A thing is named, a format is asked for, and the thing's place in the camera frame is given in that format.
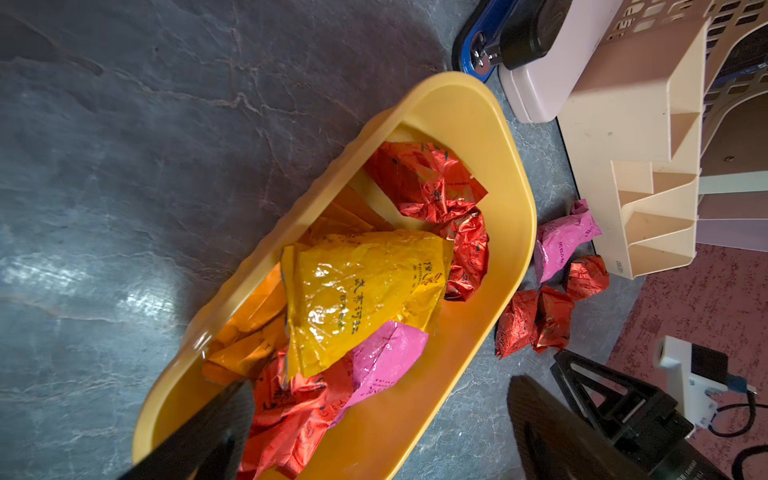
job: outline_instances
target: red carpet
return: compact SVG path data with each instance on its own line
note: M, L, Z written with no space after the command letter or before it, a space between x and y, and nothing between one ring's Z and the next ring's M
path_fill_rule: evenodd
M688 267L650 275L637 299L608 365L664 387L664 372L653 367L656 340L671 335L726 353L729 371L745 376L758 390L757 402L768 403L768 253L697 245ZM721 405L744 403L727 393ZM746 422L746 409L715 421L721 432ZM752 429L735 439L720 439L699 430L691 443L730 476L739 451L768 443L768 409L757 410ZM768 478L768 454L745 464L747 480Z

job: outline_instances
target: black cable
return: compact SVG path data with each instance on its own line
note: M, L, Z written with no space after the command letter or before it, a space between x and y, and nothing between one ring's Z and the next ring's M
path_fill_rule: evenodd
M746 393L746 400L748 401L748 403L734 403L732 405L722 406L717 409L717 413L720 413L720 412L725 412L731 409L749 407L750 419L746 421L746 425L744 426L744 428L742 428L737 432L721 433L721 432L715 431L715 429L712 428L712 424L710 423L710 432L725 439L731 439L733 437L737 437L739 435L744 435L745 433L747 433L752 428L752 425L754 425L755 423L755 416L757 415L757 409L758 408L768 409L768 405L764 403L755 403L755 394L752 392ZM731 468L730 468L730 474L731 476L733 476L733 480L744 480L744 472L743 472L744 462L752 455L758 455L760 453L768 453L768 445L756 445L754 447L749 447L739 452L739 455L737 455L736 459L733 460L733 465L731 465Z
M748 401L747 404L744 403L736 403L734 405L726 405L723 407L720 407L717 409L717 413L724 412L726 410L735 409L736 407L749 407L750 408L750 419L746 421L746 425L744 428L737 432L730 432L730 433L720 433L712 428L712 424L710 423L710 432L713 434L722 437L724 439L732 439L733 437L737 437L740 435L744 435L747 433L751 428L752 425L755 423L755 416L757 415L757 406L759 405L762 409L768 409L768 405L764 405L763 403L757 404L755 403L755 394L752 392L746 393L746 400Z
M736 460L733 460L733 466L730 468L730 474L733 476L733 480L744 480L743 464L752 455L759 453L768 453L768 445L758 445L749 447L739 452L736 456Z

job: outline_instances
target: gray marble countertop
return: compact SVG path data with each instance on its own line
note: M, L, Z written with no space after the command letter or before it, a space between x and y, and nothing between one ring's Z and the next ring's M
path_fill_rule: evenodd
M450 65L475 0L0 6L3 478L114 478L185 325L374 114ZM555 122L488 86L539 220L577 193ZM527 286L531 286L530 276ZM605 361L640 289L574 311ZM521 478L505 396L551 354L488 338L397 478Z

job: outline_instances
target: yellow plastic basket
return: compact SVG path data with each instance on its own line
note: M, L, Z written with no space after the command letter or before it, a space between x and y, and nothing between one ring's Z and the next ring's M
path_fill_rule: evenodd
M444 302L422 357L391 389L352 407L330 429L300 478L391 478L406 460L518 288L528 268L536 209L515 143L493 94L473 77L446 72L376 115L328 166L216 296L192 319L178 354L149 392L134 433L139 462L219 391L200 374L201 350L344 185L398 228L403 217L361 170L385 140L432 141L455 152L488 190L479 206L490 237L488 274L466 303ZM284 478L275 471L262 478Z

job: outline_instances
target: red tea packet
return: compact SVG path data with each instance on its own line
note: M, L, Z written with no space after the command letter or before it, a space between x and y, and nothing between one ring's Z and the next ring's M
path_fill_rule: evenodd
M454 243L445 299L465 302L488 272L488 232L482 214L473 208L466 215L444 223L435 233Z
M277 424L283 417L296 412L318 409L347 399L354 391L352 357L347 353L327 370L305 379L294 376L283 388L286 348L278 351L261 375L253 382L253 414L251 435Z
M366 172L406 217L444 223L466 215L488 192L447 150L417 142L384 142Z
M576 305L565 293L544 285L539 290L536 329L531 342L533 350L544 352L553 346L564 349L571 341L571 312Z
M600 255L588 255L571 263L566 283L568 296L578 302L603 293L611 283L605 262Z
M496 356L503 359L517 352L538 338L536 330L536 309L538 292L525 290L515 292L512 300L498 319L496 330Z
M237 480L253 480L266 470L295 478L309 463L344 401L288 415L281 423L248 439Z
M353 394L349 354L319 375L296 375L283 388L285 356L286 349L276 352L253 383L256 412L238 480L253 480L272 467L295 478Z

